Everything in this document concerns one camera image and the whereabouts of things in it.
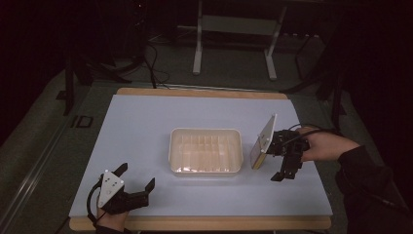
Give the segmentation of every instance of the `clear plastic container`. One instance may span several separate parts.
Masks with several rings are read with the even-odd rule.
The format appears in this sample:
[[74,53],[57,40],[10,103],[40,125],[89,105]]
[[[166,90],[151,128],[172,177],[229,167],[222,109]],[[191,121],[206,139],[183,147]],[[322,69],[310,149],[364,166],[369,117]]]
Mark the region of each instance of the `clear plastic container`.
[[243,164],[237,130],[175,129],[169,163],[177,176],[234,176]]

